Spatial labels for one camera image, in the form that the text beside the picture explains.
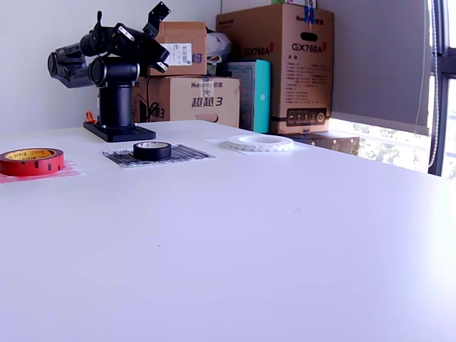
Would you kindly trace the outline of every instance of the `black tape roll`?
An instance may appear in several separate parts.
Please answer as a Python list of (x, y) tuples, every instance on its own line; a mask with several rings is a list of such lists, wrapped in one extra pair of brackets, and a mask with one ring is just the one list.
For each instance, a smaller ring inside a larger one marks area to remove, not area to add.
[(171, 145), (167, 142), (139, 142), (133, 145), (133, 157), (138, 160), (156, 162), (171, 157)]

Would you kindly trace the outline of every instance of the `paper sheet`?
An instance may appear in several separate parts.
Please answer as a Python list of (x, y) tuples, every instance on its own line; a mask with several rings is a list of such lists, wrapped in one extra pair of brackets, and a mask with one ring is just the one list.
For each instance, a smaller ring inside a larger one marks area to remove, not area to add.
[(43, 176), (30, 176), (30, 177), (13, 177), (6, 176), (0, 173), (0, 184), (13, 183), (13, 182), (27, 182), (30, 180), (46, 180), (48, 178), (71, 177), (84, 175), (84, 172), (71, 160), (65, 160), (65, 168), (50, 175)]
[(101, 152), (102, 155), (112, 160), (121, 167), (139, 167), (163, 164), (175, 164), (177, 162), (190, 162), (193, 160), (215, 159), (213, 155), (196, 150), (184, 145), (173, 145), (171, 158), (166, 160), (158, 160), (157, 162), (148, 162), (137, 160), (133, 157), (133, 149), (114, 150)]

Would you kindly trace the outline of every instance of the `black metal mount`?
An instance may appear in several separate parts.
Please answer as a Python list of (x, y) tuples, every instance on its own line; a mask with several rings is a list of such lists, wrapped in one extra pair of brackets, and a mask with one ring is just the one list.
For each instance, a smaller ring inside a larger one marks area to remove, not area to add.
[(90, 64), (90, 79), (100, 89), (97, 123), (84, 128), (108, 143), (155, 139), (155, 132), (133, 123), (132, 87), (138, 80), (140, 66), (121, 58), (97, 57)]

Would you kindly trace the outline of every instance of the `window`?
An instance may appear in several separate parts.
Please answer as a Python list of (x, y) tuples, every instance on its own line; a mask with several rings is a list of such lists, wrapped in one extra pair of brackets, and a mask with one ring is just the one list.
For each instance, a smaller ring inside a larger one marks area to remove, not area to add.
[(456, 0), (433, 1), (437, 9), (435, 50), (439, 56), (437, 154), (430, 173), (456, 180)]
[(454, 78), (451, 78), (448, 82), (447, 131), (445, 140), (442, 176), (456, 180), (456, 79)]
[[(430, 130), (432, 130), (434, 108), (434, 85), (434, 77), (431, 77), (427, 120)], [(409, 170), (428, 172), (431, 137), (337, 119), (330, 119), (329, 127), (331, 130), (359, 136), (361, 138), (359, 157)]]
[(456, 48), (456, 1), (447, 0), (447, 4), (450, 47)]

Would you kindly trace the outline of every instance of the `white wall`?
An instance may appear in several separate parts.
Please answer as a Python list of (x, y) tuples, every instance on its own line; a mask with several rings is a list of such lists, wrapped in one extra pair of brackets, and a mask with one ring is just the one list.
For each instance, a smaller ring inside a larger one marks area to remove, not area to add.
[(271, 0), (222, 0), (222, 12), (241, 11), (271, 4)]
[[(0, 134), (44, 128), (80, 127), (96, 109), (95, 87), (67, 89), (52, 79), (47, 58), (93, 28), (122, 22), (142, 29), (159, 0), (8, 0), (0, 8)], [(220, 0), (165, 0), (171, 21), (206, 21), (215, 28)]]

